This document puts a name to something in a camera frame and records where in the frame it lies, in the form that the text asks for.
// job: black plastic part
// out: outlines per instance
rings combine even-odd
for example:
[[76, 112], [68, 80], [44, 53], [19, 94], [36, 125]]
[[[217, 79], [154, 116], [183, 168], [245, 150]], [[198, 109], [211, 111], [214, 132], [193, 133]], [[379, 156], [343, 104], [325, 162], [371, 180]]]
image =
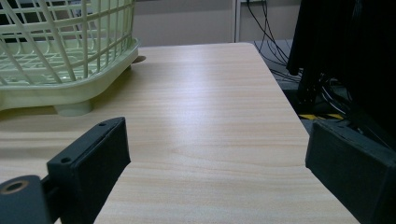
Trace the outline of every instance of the black plastic part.
[[0, 185], [0, 223], [52, 223], [36, 175], [20, 176]]
[[314, 121], [305, 165], [360, 223], [396, 223], [396, 152], [327, 120]]
[[97, 124], [50, 160], [49, 180], [66, 204], [62, 223], [93, 223], [130, 162], [125, 118]]

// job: wall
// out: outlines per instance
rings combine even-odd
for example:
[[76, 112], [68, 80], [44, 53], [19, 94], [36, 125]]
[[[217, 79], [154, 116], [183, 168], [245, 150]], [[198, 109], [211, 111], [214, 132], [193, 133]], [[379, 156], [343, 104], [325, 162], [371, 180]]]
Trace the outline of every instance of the wall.
[[142, 46], [231, 42], [231, 0], [138, 1], [134, 36]]
[[[301, 0], [268, 0], [269, 21], [277, 39], [292, 38]], [[262, 39], [248, 12], [240, 8], [240, 25], [235, 28], [237, 0], [137, 0], [134, 36], [142, 46], [229, 43]], [[260, 3], [253, 12], [263, 21]]]
[[[268, 21], [275, 39], [292, 39], [301, 0], [267, 0]], [[251, 10], [264, 27], [262, 3], [252, 3]], [[262, 39], [262, 30], [254, 21], [247, 4], [241, 6], [239, 41]]]

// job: screw hole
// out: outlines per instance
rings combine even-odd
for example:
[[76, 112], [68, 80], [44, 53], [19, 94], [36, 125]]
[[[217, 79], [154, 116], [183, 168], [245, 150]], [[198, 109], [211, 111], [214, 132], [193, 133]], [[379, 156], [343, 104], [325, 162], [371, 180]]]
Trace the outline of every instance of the screw hole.
[[12, 183], [6, 185], [5, 187], [3, 187], [0, 192], [1, 192], [1, 194], [15, 193], [15, 192], [18, 192], [18, 191], [26, 188], [26, 186], [28, 184], [29, 184], [29, 181], [17, 180], [15, 182], [12, 182]]
[[71, 159], [68, 157], [61, 159], [61, 163], [68, 163], [70, 161], [71, 161]]

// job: wooden desk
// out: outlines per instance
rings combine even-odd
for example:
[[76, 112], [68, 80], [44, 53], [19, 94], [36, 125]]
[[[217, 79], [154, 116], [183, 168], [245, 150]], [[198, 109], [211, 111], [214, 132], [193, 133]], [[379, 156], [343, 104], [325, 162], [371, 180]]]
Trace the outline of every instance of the wooden desk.
[[357, 223], [304, 167], [308, 133], [249, 44], [142, 48], [94, 110], [0, 113], [0, 182], [126, 118], [132, 163], [97, 223]]

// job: light green basket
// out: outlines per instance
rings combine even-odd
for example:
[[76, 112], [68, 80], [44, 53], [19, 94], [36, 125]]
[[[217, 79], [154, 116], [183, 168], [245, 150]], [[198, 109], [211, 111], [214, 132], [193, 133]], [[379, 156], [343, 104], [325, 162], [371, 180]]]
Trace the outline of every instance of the light green basket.
[[86, 114], [137, 57], [134, 0], [0, 4], [0, 110], [53, 105], [59, 115]]

